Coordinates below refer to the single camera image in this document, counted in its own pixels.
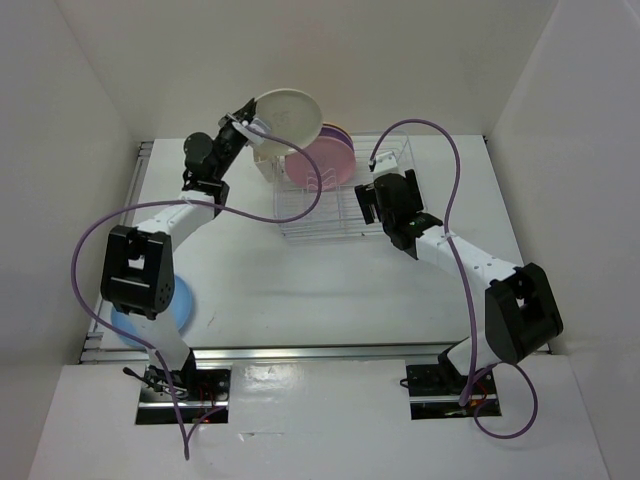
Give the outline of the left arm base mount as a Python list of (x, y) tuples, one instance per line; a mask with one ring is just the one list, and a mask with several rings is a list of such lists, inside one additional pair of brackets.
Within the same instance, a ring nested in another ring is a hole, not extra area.
[[(162, 370), (148, 367), (143, 374), (138, 374), (130, 367), (124, 367), (122, 371), (143, 384), (139, 396), (140, 407), (160, 408), (172, 405), (169, 384)], [(178, 405), (191, 408), (227, 406), (230, 386), (230, 368), (197, 370), (189, 387), (180, 381), (174, 381)]]

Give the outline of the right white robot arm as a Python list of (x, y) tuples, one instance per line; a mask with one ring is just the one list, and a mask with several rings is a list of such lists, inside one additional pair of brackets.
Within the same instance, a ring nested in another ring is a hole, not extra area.
[(451, 393), (472, 381), (471, 367), (516, 365), (564, 330), (542, 267), (490, 255), (427, 213), (415, 172), (388, 173), (354, 188), (364, 221), (380, 222), (391, 244), (417, 261), (458, 275), (474, 309), (475, 332), (439, 355), (437, 379)]

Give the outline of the purple plastic plate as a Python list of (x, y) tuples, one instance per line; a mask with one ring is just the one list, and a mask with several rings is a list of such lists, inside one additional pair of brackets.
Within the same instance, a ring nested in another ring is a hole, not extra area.
[(322, 135), (321, 131), (320, 131), (319, 137), (320, 138), (332, 138), (334, 140), (337, 140), (337, 141), (345, 144), (351, 151), (354, 151), (354, 144), (353, 144), (352, 137), (350, 135), (349, 136), (345, 136), (345, 135), (336, 135), (336, 136), (329, 135), (329, 136), (326, 136), (326, 135)]

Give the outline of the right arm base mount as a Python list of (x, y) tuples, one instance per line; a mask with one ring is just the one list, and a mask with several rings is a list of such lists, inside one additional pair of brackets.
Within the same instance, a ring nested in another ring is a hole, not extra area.
[(472, 387), (468, 400), (461, 405), (466, 382), (466, 377), (457, 374), (447, 376), (438, 365), (414, 364), (406, 366), (405, 376), (399, 381), (399, 385), (408, 392), (412, 404), (427, 407), (442, 404), (467, 409), (498, 399), (495, 382), (487, 374)]

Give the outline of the cream plastic plate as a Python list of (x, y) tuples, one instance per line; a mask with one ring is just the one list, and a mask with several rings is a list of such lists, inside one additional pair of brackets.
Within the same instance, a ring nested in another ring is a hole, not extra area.
[(256, 116), (269, 134), (302, 149), (319, 135), (323, 115), (316, 100), (296, 89), (281, 88), (256, 98)]

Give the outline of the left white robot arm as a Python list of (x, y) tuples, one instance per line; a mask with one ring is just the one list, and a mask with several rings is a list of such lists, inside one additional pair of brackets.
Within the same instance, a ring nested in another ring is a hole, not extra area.
[(176, 399), (191, 397), (199, 378), (192, 349), (182, 339), (170, 310), (176, 293), (173, 252), (215, 219), (226, 204), (223, 180), (248, 139), (235, 123), (251, 122), (257, 102), (223, 117), (217, 135), (190, 134), (183, 145), (185, 170), (179, 202), (136, 226), (117, 225), (108, 235), (101, 294), (130, 318), (137, 341), (151, 362), (151, 380)]

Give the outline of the pink plastic plate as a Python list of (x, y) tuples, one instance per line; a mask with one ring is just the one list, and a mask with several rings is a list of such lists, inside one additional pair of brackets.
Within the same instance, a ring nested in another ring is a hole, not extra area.
[[(349, 181), (356, 170), (352, 148), (341, 140), (329, 137), (316, 139), (305, 152), (315, 161), (321, 174), (322, 190), (327, 191)], [(285, 157), (284, 170), (298, 187), (315, 192), (318, 179), (308, 160), (300, 153)]]

